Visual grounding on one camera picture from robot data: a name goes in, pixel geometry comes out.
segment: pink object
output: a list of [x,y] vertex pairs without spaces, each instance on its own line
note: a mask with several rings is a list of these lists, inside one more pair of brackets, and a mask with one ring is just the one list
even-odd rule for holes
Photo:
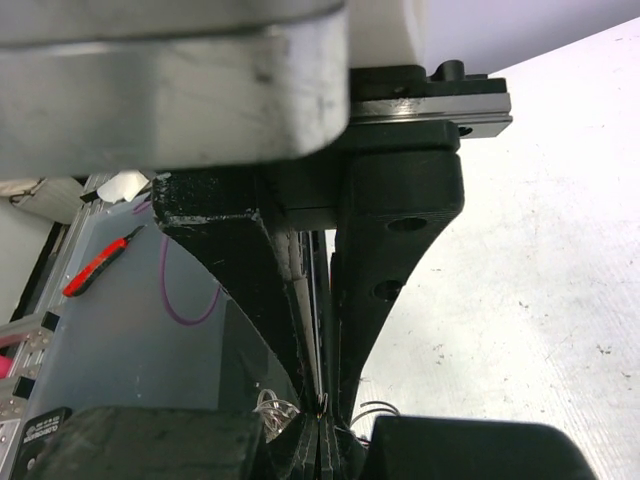
[[11,370],[11,364],[13,360],[7,357],[3,357],[0,355],[0,378],[7,378],[9,375],[9,370]]

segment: red tool handle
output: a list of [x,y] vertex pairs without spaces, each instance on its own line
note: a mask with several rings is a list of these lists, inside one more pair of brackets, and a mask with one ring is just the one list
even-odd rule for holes
[[125,251],[128,244],[129,242],[124,238],[114,241],[71,280],[71,283],[66,286],[62,294],[65,297],[77,297],[86,292],[102,271]]

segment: thin wire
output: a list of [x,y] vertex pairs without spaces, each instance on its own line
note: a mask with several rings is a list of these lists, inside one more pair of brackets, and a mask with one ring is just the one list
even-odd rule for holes
[[366,412],[362,412],[360,415],[356,416],[353,420],[351,420],[351,425],[349,425],[350,427],[353,427],[355,425],[355,423],[366,417],[367,415],[371,415],[372,413],[391,413],[392,415],[399,417],[400,415],[395,411],[395,410],[391,410],[390,408],[384,408],[384,407],[380,407],[380,408],[372,408],[370,410],[367,410]]
[[385,407],[389,407],[391,410],[393,410],[394,412],[396,412],[396,414],[400,415],[400,410],[398,410],[398,408],[389,403],[389,402],[383,402],[382,400],[372,400],[370,402],[364,402],[360,404],[360,408],[362,407],[368,407],[370,405],[384,405]]
[[144,212],[145,210],[147,210],[150,206],[151,206],[151,200],[147,200],[146,197],[145,197],[145,200],[143,200],[138,205],[133,207],[132,212],[133,212],[134,215],[138,215],[138,214]]
[[289,422],[300,413],[298,407],[293,403],[279,399],[275,392],[269,389],[260,392],[256,408],[253,411],[262,417],[267,443],[280,435]]
[[[147,196],[142,202],[140,202],[138,205],[133,207],[132,213],[134,215],[139,215],[142,212],[146,211],[150,206],[151,206],[151,200],[148,200],[148,196]],[[216,308],[222,287],[220,286],[220,283],[218,283],[218,288],[216,289],[216,292],[214,293],[211,299],[211,302],[209,302],[209,305],[207,306],[207,308],[205,308],[202,315],[200,315],[195,319],[185,318],[182,315],[180,315],[178,312],[175,311],[175,309],[171,305],[171,302],[169,301],[169,295],[167,294],[167,282],[165,279],[165,274],[167,270],[167,251],[168,250],[169,250],[169,237],[167,237],[166,235],[162,235],[162,241],[160,243],[160,267],[158,272],[158,277],[160,279],[160,299],[162,301],[162,305],[164,306],[165,311],[171,317],[172,320],[174,320],[175,322],[185,327],[194,327],[204,322],[209,317],[209,315],[211,315],[211,312],[213,312],[213,310]]]

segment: screw hole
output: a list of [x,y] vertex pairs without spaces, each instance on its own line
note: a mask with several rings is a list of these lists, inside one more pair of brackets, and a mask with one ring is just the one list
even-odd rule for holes
[[392,232],[415,232],[427,226],[427,221],[419,217],[407,217],[394,220],[387,225]]
[[471,132],[473,132],[473,128],[471,127],[458,127],[458,134],[460,137],[466,137],[467,135],[470,135]]
[[385,302],[393,302],[402,290],[402,283],[397,280],[385,280],[379,283],[373,289],[373,295]]

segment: white surface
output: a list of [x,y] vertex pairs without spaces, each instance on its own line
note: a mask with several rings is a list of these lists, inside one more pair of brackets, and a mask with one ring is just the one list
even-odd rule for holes
[[22,180],[0,180],[0,197],[11,197],[13,195],[23,195],[33,189],[40,180],[29,178]]
[[45,178],[30,195],[11,203],[20,210],[69,225],[83,205],[82,192],[82,186],[71,177]]
[[126,170],[100,185],[97,194],[108,203],[116,203],[122,199],[130,202],[148,183],[149,179],[138,170]]
[[[640,478],[640,19],[509,68],[466,206],[402,292],[359,401],[551,424]],[[367,431],[371,420],[358,424]]]
[[18,306],[51,226],[0,199],[0,325],[9,322]]
[[491,73],[640,16],[638,0],[348,0],[354,66]]

